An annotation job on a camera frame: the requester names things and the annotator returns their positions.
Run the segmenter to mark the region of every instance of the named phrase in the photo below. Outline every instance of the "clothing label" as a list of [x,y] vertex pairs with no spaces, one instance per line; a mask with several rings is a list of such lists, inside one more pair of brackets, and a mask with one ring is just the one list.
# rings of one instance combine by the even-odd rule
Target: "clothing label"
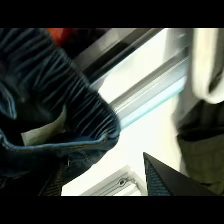
[[21,133],[24,145],[31,146],[45,143],[52,136],[63,130],[65,120],[66,108],[64,106],[60,116],[54,122],[44,125],[43,127]]

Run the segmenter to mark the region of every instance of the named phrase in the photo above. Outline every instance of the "blue denim fabric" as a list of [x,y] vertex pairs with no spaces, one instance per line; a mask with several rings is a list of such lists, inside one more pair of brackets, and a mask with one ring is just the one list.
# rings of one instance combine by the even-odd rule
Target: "blue denim fabric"
[[[66,158],[66,183],[116,145],[116,114],[43,30],[0,28],[0,62],[0,178],[23,177]],[[64,132],[24,146],[21,132],[51,123],[64,105]]]

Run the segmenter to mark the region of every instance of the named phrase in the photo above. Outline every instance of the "red object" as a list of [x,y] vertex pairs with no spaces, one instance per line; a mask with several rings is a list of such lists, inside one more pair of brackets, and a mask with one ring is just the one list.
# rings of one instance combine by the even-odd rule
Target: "red object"
[[48,28],[48,32],[58,46],[65,42],[77,30],[79,28]]

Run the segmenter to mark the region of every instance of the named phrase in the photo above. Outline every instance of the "garment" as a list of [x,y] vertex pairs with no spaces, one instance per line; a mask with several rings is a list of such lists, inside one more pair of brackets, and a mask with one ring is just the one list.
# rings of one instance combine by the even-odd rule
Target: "garment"
[[[211,89],[223,68],[224,32],[220,31]],[[218,195],[224,194],[224,102],[209,104],[195,97],[191,85],[191,63],[187,83],[174,113],[178,144],[189,176]]]
[[[29,195],[44,195],[40,189],[54,178],[55,167],[63,170],[65,184],[116,145],[116,114],[44,29],[1,28],[0,63],[0,191],[15,182],[24,189],[19,182],[32,185],[35,174],[46,178]],[[64,106],[61,132],[44,144],[24,146],[21,133],[54,122]]]

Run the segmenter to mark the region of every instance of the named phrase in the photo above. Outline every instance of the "black object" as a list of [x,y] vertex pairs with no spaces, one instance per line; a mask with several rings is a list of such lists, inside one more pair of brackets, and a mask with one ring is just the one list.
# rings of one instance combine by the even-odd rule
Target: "black object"
[[149,196],[215,196],[195,181],[143,153]]

